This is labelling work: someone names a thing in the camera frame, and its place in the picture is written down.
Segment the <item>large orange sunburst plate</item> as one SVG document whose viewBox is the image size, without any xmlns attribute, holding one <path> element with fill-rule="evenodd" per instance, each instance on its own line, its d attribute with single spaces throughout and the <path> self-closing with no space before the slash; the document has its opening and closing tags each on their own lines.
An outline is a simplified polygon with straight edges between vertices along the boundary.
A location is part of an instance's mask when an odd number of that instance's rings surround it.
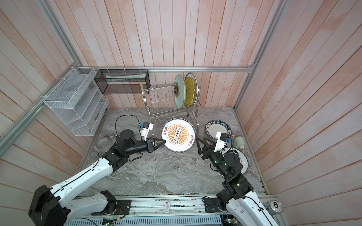
<svg viewBox="0 0 362 226">
<path fill-rule="evenodd" d="M 190 77 L 193 77 L 193 78 L 195 79 L 195 82 L 196 82 L 196 85 L 197 85 L 197 88 L 196 88 L 196 90 L 197 90 L 197 92 L 196 92 L 196 97 L 195 97 L 194 103 L 193 103 L 193 105 L 192 105 L 192 106 L 194 106 L 195 103 L 196 103 L 196 101 L 197 101 L 197 99 L 198 99 L 198 97 L 199 97 L 199 86 L 198 86 L 198 82 L 197 82 L 197 79 L 196 79 L 195 75 L 194 75 L 193 73 L 188 73 L 185 78 L 187 78 L 187 77 L 189 77 L 189 76 L 190 76 Z"/>
</svg>

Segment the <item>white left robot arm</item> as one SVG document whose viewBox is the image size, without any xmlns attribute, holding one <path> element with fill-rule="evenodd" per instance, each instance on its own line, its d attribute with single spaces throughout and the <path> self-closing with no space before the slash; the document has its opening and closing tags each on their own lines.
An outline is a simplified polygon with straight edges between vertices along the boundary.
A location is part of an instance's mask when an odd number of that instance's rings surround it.
<svg viewBox="0 0 362 226">
<path fill-rule="evenodd" d="M 166 143 L 160 138 L 142 136 L 136 140 L 134 131 L 124 130 L 117 135 L 114 145 L 95 163 L 71 178 L 36 189 L 28 212 L 37 226 L 63 226 L 65 223 L 91 213 L 115 215 L 119 211 L 117 199 L 105 190 L 89 198 L 75 199 L 98 180 L 117 171 L 132 154 L 151 153 Z"/>
</svg>

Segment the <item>yellow woven plate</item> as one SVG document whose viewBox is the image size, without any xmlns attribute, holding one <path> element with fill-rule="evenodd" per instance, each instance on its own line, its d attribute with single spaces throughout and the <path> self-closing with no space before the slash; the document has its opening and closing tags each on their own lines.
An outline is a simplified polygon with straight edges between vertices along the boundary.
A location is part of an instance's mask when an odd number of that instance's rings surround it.
<svg viewBox="0 0 362 226">
<path fill-rule="evenodd" d="M 185 88 L 186 88 L 184 106 L 190 107 L 193 105 L 195 97 L 196 97 L 197 85 L 196 85 L 195 79 L 190 76 L 185 78 L 184 83 L 185 83 Z"/>
</svg>

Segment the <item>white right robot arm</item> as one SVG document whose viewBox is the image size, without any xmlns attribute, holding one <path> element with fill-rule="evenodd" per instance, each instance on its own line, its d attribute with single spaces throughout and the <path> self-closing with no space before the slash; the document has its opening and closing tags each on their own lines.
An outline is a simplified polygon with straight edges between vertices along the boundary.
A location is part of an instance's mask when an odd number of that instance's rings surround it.
<svg viewBox="0 0 362 226">
<path fill-rule="evenodd" d="M 224 178 L 224 190 L 216 195 L 217 208 L 232 214 L 243 226 L 278 225 L 264 207 L 254 188 L 241 173 L 243 168 L 239 154 L 226 146 L 227 139 L 216 143 L 196 138 L 198 154 L 211 164 Z"/>
</svg>

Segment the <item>small orange sunburst plate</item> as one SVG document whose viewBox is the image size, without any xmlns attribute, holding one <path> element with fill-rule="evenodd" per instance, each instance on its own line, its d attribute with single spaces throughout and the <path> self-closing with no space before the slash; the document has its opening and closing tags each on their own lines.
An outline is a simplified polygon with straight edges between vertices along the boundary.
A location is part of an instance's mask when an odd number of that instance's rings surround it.
<svg viewBox="0 0 362 226">
<path fill-rule="evenodd" d="M 166 141 L 165 147 L 175 153 L 190 150 L 196 143 L 194 126 L 182 118 L 167 121 L 161 130 L 161 138 Z"/>
</svg>

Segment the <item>pale green flower plate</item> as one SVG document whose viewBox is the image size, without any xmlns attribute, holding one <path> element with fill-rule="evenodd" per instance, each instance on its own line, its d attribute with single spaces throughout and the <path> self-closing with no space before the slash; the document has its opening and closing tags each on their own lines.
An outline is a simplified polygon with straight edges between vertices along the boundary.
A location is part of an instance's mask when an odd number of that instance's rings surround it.
<svg viewBox="0 0 362 226">
<path fill-rule="evenodd" d="M 177 75 L 173 85 L 173 95 L 176 107 L 182 108 L 186 100 L 186 85 L 181 75 Z"/>
</svg>

